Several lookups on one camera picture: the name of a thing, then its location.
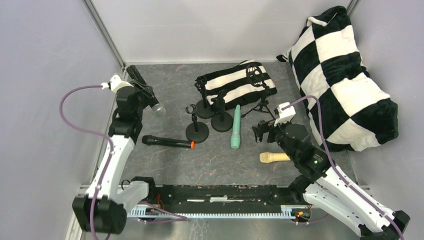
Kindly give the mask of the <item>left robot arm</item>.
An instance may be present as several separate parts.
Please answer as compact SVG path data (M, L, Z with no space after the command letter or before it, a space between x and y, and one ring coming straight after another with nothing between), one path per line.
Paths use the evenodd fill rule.
M128 213L141 201L155 196L156 184L152 177L136 176L129 186L118 191L124 166L133 151L142 130L144 109L152 102L149 88L130 83L102 83L102 89L116 94L117 107L113 113L108 133L77 127L72 128L103 137L106 150L97 173L83 196L77 196L72 209L81 229L98 234L120 234L126 225Z

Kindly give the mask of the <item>black glitter microphone silver head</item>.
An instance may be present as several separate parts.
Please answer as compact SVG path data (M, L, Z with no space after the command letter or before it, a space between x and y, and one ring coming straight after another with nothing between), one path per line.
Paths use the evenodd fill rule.
M159 102L153 91L153 87L146 83L137 67L135 65L129 65L125 70L130 77L129 83L141 91L144 104L149 106L157 117L163 117L166 114L165 107Z

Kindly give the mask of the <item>black microphone orange end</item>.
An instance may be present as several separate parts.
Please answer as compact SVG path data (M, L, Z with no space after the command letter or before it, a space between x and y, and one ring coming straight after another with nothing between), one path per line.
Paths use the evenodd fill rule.
M141 140L143 144L149 146L166 146L188 149L193 149L195 147L194 141L157 137L153 135L144 135Z

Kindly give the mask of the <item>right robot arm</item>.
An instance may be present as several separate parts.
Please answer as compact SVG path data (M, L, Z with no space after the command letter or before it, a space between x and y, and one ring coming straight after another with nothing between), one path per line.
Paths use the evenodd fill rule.
M257 142L268 134L294 163L300 175L290 184L296 201L319 207L350 228L362 240L402 240L410 216L393 211L359 187L328 155L311 143L305 126L261 120L252 127Z

